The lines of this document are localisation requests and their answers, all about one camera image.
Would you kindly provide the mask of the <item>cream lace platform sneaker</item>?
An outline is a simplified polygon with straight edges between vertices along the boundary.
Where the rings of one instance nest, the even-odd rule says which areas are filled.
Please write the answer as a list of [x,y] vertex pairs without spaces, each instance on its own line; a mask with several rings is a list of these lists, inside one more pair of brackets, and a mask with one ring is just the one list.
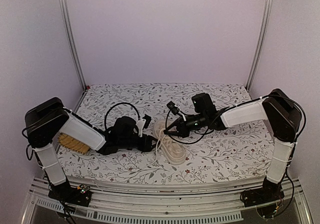
[[164,119],[159,119],[153,126],[152,134],[157,139],[155,147],[155,160],[146,165],[144,168],[147,168],[157,162],[159,149],[164,154],[166,160],[174,166],[181,165],[186,160],[187,155],[185,148],[170,138],[167,134],[164,134],[165,124],[166,122]]

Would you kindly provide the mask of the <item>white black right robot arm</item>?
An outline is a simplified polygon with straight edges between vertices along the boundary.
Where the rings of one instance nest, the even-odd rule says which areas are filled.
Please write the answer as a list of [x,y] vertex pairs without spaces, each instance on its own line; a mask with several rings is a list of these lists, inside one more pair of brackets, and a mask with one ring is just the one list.
[[234,106],[217,109],[208,93],[198,93],[191,98],[195,114],[185,114],[172,101],[167,104],[169,113],[178,118],[166,123],[163,133],[172,140],[187,138],[191,132],[200,133],[203,139],[215,131],[224,131],[242,124],[262,121],[274,142],[270,166],[258,197],[269,202],[278,194],[278,187],[287,174],[300,135],[307,124],[302,106],[289,98],[281,89],[273,89],[260,96]]

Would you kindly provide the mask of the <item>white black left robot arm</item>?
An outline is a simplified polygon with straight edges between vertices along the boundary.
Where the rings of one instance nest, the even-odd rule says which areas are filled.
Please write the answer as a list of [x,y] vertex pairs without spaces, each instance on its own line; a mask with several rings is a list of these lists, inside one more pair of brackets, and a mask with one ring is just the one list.
[[116,119],[113,126],[101,130],[67,109],[58,97],[30,109],[24,121],[25,128],[21,133],[35,152],[48,180],[55,186],[55,193],[63,201],[70,201],[75,194],[74,189],[66,184],[67,177],[53,147],[55,136],[61,146],[74,152],[86,154],[93,150],[104,156],[121,149],[150,152],[158,141],[143,133],[151,122],[148,115],[139,116],[138,120],[123,116]]

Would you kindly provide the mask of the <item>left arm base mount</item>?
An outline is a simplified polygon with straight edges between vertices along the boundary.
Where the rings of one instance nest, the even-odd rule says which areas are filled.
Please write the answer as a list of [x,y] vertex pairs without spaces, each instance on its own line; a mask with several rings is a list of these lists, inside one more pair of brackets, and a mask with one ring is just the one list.
[[80,184],[72,187],[68,182],[52,185],[48,197],[63,203],[88,207],[91,202],[92,192],[89,185]]

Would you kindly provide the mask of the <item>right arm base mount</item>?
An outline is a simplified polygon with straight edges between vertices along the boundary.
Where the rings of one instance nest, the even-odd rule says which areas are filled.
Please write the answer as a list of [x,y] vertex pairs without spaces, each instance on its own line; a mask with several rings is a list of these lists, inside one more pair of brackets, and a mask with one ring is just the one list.
[[265,177],[262,187],[246,189],[240,194],[245,207],[252,207],[277,201],[285,197],[281,183],[273,183]]

